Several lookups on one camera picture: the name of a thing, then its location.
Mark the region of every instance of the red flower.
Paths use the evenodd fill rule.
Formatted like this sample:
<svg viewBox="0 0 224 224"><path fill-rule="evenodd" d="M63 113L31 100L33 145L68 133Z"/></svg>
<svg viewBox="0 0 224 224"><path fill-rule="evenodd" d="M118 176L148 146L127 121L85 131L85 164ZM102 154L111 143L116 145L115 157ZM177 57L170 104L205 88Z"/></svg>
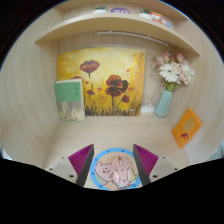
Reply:
<svg viewBox="0 0 224 224"><path fill-rule="evenodd" d="M87 94L89 94L89 95L94 95L94 94L95 94L95 93L93 92L93 90L92 90L92 89L90 89L90 90L86 91L86 93L87 93Z"/></svg>
<svg viewBox="0 0 224 224"><path fill-rule="evenodd" d="M102 88L97 88L97 89L98 89L99 92L103 90Z"/></svg>
<svg viewBox="0 0 224 224"><path fill-rule="evenodd" d="M122 97L122 101L123 101L124 103L129 103L129 101L130 101L129 96L124 95L124 96Z"/></svg>
<svg viewBox="0 0 224 224"><path fill-rule="evenodd" d="M72 79L80 79L80 78L82 78L82 77L80 77L80 76L74 76Z"/></svg>
<svg viewBox="0 0 224 224"><path fill-rule="evenodd" d="M117 97L127 90L129 83L127 80L122 81L121 77L118 75L111 75L106 81L106 84L109 86L109 88L105 90L105 93L107 95Z"/></svg>
<svg viewBox="0 0 224 224"><path fill-rule="evenodd" d="M130 91L132 91L132 90L134 90L135 88L134 87L130 87L130 88L128 88L128 90L130 90Z"/></svg>
<svg viewBox="0 0 224 224"><path fill-rule="evenodd" d="M80 65L80 69L86 73L92 73L97 70L100 64L97 61L90 60L85 61L83 64Z"/></svg>

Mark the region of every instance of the wall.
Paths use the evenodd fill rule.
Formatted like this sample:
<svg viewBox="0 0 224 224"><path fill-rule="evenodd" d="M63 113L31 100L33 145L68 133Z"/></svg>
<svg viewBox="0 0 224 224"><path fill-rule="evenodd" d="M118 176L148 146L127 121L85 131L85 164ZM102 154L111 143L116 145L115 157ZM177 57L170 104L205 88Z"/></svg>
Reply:
<svg viewBox="0 0 224 224"><path fill-rule="evenodd" d="M186 145L190 164L206 161L224 139L224 67L214 45L192 21L174 21L174 29L191 41L200 57L188 58L195 71L195 79L187 87L173 93L169 118L172 127L178 122L187 107L191 107L203 122L195 137Z"/></svg>
<svg viewBox="0 0 224 224"><path fill-rule="evenodd" d="M59 123L54 96L59 42L34 44L64 13L34 21L8 53L0 73L0 142L12 160L43 167Z"/></svg>

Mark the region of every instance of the small item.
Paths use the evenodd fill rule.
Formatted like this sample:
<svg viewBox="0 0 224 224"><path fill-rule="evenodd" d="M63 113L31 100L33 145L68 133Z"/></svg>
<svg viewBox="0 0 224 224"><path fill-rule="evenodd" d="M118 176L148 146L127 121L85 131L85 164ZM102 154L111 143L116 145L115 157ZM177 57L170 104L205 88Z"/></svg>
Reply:
<svg viewBox="0 0 224 224"><path fill-rule="evenodd" d="M140 10L139 16L152 20L152 16L151 16L152 11L145 8L139 9L139 10Z"/></svg>
<svg viewBox="0 0 224 224"><path fill-rule="evenodd" d="M172 130L179 148L183 148L198 132L202 126L202 121L197 114L189 107Z"/></svg>
<svg viewBox="0 0 224 224"><path fill-rule="evenodd" d="M105 12L107 12L106 6L98 6L93 11L93 13L105 13Z"/></svg>
<svg viewBox="0 0 224 224"><path fill-rule="evenodd" d="M154 106L152 106L150 101L145 101L142 103L140 113L154 113Z"/></svg>
<svg viewBox="0 0 224 224"><path fill-rule="evenodd" d="M111 13L121 13L121 14L130 14L131 12L125 8L113 8L110 11Z"/></svg>

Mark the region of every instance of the shelf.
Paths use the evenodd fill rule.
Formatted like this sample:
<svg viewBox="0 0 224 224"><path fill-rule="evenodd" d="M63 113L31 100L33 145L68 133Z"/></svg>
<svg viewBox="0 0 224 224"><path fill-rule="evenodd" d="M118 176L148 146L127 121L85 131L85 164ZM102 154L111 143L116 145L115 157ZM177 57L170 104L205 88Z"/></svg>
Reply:
<svg viewBox="0 0 224 224"><path fill-rule="evenodd" d="M60 156L69 156L94 144L95 155L108 148L133 151L137 144L156 154L168 156L179 168L189 166L184 149L179 149L168 117L158 119L153 113L132 117L87 116L84 122L60 121L48 153L44 169Z"/></svg>
<svg viewBox="0 0 224 224"><path fill-rule="evenodd" d="M146 35L166 42L170 46L200 55L188 40L173 29L138 15L105 13L78 16L47 30L36 42L62 40L98 31L120 31Z"/></svg>
<svg viewBox="0 0 224 224"><path fill-rule="evenodd" d="M163 14L164 16L167 16L171 19L185 19L187 20L188 18L186 16L184 16L181 12L179 12L178 10L176 10L175 8L160 2L158 0L70 0L70 1L66 1L63 2L57 6L55 6L55 8L61 9L61 10L72 10L78 7L82 7L82 6L87 6L90 4L100 4L100 5L106 5L106 4L129 4L129 5L138 5L138 7L142 7L142 8L149 8L152 10L155 10L158 13Z"/></svg>

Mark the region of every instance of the book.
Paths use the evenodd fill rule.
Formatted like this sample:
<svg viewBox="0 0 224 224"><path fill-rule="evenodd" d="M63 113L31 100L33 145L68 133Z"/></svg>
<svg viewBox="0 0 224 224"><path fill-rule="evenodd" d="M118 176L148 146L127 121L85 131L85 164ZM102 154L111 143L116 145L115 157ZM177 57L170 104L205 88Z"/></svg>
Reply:
<svg viewBox="0 0 224 224"><path fill-rule="evenodd" d="M194 137L202 124L197 114L189 107L172 130L172 134L180 149Z"/></svg>
<svg viewBox="0 0 224 224"><path fill-rule="evenodd" d="M85 108L82 78L57 81L54 87L60 119L84 121Z"/></svg>

